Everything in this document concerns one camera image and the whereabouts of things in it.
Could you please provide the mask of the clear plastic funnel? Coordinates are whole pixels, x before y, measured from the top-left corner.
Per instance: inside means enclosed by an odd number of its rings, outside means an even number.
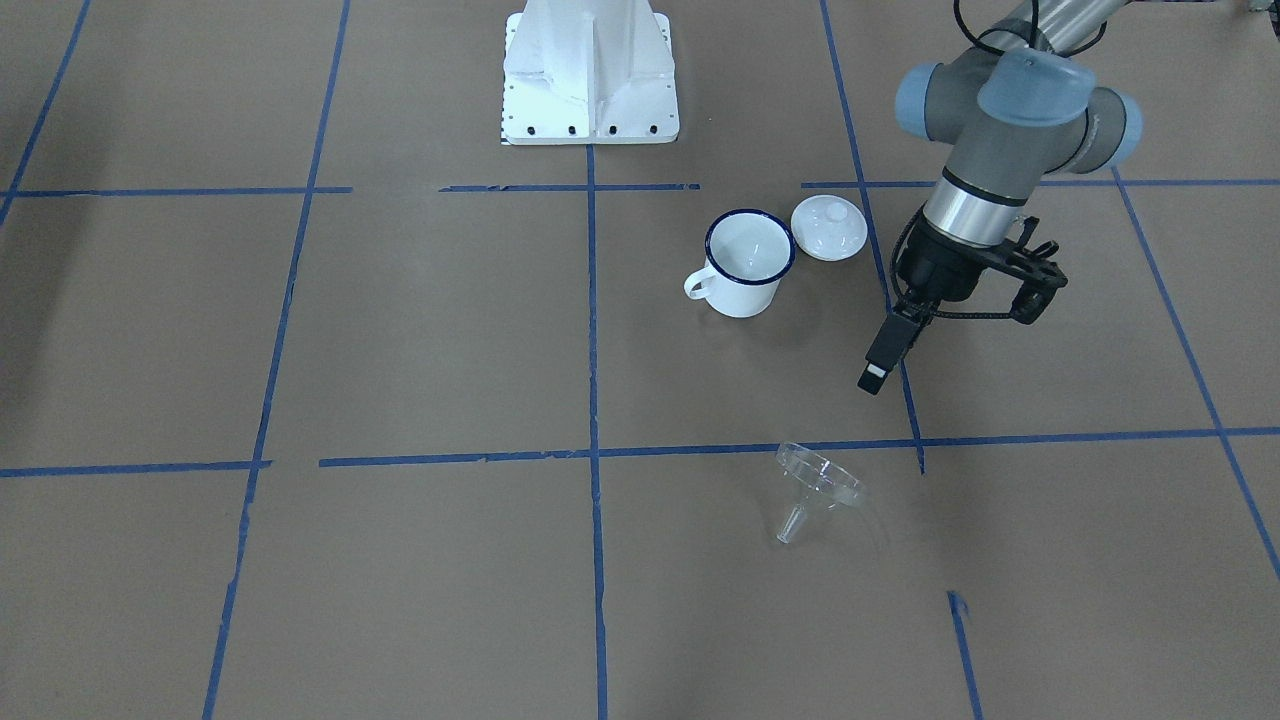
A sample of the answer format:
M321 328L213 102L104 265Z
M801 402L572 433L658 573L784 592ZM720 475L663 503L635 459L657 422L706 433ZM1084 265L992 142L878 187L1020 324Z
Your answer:
M865 486L854 474L813 448L781 443L774 460L797 488L794 506L774 534L782 544L795 542L800 530L820 514L858 509L869 500Z

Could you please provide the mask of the white ceramic lid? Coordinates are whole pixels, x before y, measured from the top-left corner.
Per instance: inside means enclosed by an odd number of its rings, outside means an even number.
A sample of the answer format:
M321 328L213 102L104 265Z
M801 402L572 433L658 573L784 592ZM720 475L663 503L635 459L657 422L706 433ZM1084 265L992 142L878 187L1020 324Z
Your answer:
M835 195L815 195L791 211L790 228L801 251L820 261L850 259L867 245L869 227L861 209Z

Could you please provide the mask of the white enamel mug blue rim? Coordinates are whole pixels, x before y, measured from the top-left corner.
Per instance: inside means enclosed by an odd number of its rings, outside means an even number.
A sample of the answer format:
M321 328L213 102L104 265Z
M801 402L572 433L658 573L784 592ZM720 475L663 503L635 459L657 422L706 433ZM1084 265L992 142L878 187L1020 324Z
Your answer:
M771 305L796 252L780 218L750 208L727 211L708 228L704 266L685 279L685 296L724 316L756 316Z

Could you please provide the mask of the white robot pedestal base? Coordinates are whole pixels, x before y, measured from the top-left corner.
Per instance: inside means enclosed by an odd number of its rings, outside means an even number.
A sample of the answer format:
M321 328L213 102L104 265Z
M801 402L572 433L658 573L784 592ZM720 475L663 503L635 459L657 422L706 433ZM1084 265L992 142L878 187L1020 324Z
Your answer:
M672 27L649 1L527 1L504 27L500 141L672 143Z

